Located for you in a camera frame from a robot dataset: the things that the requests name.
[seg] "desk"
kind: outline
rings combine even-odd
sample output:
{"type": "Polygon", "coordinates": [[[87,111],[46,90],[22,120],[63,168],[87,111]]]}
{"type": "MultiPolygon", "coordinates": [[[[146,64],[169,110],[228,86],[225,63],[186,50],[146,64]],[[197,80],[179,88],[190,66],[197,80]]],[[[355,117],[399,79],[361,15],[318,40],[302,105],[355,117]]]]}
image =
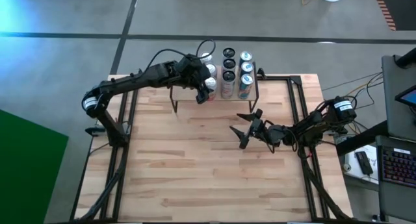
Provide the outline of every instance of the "desk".
{"type": "MultiPolygon", "coordinates": [[[[313,110],[323,100],[318,77],[301,77],[308,110],[313,110]]],[[[259,93],[264,119],[293,124],[284,82],[259,81],[259,93]]],[[[118,115],[120,100],[111,100],[112,116],[118,115]]],[[[249,123],[236,113],[247,112],[244,102],[213,101],[181,103],[175,114],[169,90],[139,90],[118,221],[310,221],[300,159],[291,147],[282,145],[271,154],[264,143],[251,140],[246,150],[239,149],[229,126],[245,131],[249,123]]],[[[95,138],[92,148],[106,142],[95,138]]],[[[76,218],[103,191],[110,153],[104,147],[90,156],[76,218]]],[[[317,154],[325,188],[352,216],[335,147],[322,144],[317,154]]],[[[316,190],[314,196],[320,213],[316,190]]]]}

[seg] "concrete floor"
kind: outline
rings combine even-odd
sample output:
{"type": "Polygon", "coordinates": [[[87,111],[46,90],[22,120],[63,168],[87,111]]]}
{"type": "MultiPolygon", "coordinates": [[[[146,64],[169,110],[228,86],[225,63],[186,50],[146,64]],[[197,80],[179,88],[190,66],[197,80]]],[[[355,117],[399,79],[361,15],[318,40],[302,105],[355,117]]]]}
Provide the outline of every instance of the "concrete floor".
{"type": "MultiPolygon", "coordinates": [[[[0,32],[121,34],[130,4],[131,0],[0,0],[0,32]]],[[[300,0],[138,0],[129,34],[416,38],[413,31],[390,31],[375,0],[312,0],[307,6],[300,0]]],[[[46,223],[70,216],[91,141],[84,128],[94,123],[82,111],[81,98],[106,79],[119,41],[0,37],[0,109],[70,137],[46,223]]],[[[194,53],[199,42],[127,40],[118,73],[143,68],[167,47],[194,53]]],[[[415,47],[221,41],[216,63],[226,46],[251,51],[267,73],[318,73],[322,88],[381,71],[383,55],[401,55],[415,47]]],[[[173,59],[179,57],[163,53],[155,62],[173,59]]],[[[367,80],[326,90],[324,97],[346,94],[367,80]]],[[[357,120],[368,127],[385,119],[382,86],[370,92],[376,105],[357,111],[357,120]]],[[[358,101],[361,106],[370,100],[363,94],[358,101]]],[[[347,190],[356,218],[370,220],[378,212],[374,191],[351,185],[347,190]]]]}

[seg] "can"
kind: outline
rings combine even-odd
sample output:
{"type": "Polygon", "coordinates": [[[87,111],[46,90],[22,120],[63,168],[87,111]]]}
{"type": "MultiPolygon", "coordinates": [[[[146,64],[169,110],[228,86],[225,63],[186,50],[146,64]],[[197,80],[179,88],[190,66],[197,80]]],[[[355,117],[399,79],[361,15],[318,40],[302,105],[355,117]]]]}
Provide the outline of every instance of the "can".
{"type": "Polygon", "coordinates": [[[235,60],[232,58],[227,58],[222,61],[222,74],[226,71],[232,71],[235,73],[235,60]]]}
{"type": "Polygon", "coordinates": [[[248,74],[250,75],[253,71],[253,64],[251,64],[251,62],[243,62],[241,64],[241,69],[240,69],[240,78],[245,75],[248,74]]]}
{"type": "Polygon", "coordinates": [[[212,101],[215,98],[215,94],[216,94],[216,87],[217,87],[216,80],[212,77],[209,77],[208,79],[205,80],[205,85],[209,89],[208,101],[212,101]]]}
{"type": "Polygon", "coordinates": [[[253,59],[253,55],[250,52],[244,51],[240,54],[240,63],[239,66],[241,68],[241,65],[243,62],[250,62],[253,59]]]}
{"type": "MultiPolygon", "coordinates": [[[[208,52],[203,52],[200,57],[207,56],[207,55],[209,55],[208,52]]],[[[210,62],[212,62],[212,59],[213,59],[213,56],[209,55],[206,58],[201,58],[201,62],[204,63],[204,64],[210,63],[210,62]]]]}
{"type": "Polygon", "coordinates": [[[206,66],[211,74],[211,77],[216,78],[216,66],[214,64],[206,64],[206,66]]]}
{"type": "Polygon", "coordinates": [[[253,77],[251,77],[249,74],[243,75],[241,77],[240,88],[239,88],[240,99],[248,98],[250,94],[250,90],[252,89],[252,86],[253,86],[253,77]]]}
{"type": "Polygon", "coordinates": [[[235,73],[226,71],[222,74],[221,96],[224,99],[230,99],[234,93],[235,73]]]}
{"type": "Polygon", "coordinates": [[[222,51],[223,60],[227,58],[234,58],[235,56],[235,50],[233,48],[225,48],[222,51]]]}

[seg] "green screen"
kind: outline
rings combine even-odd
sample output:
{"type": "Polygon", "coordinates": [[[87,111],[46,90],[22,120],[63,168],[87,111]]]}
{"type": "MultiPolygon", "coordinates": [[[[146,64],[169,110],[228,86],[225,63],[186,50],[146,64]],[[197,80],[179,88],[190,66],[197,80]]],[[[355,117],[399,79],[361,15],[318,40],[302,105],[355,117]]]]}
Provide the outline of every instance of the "green screen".
{"type": "Polygon", "coordinates": [[[0,110],[2,223],[43,223],[68,137],[0,110]]]}

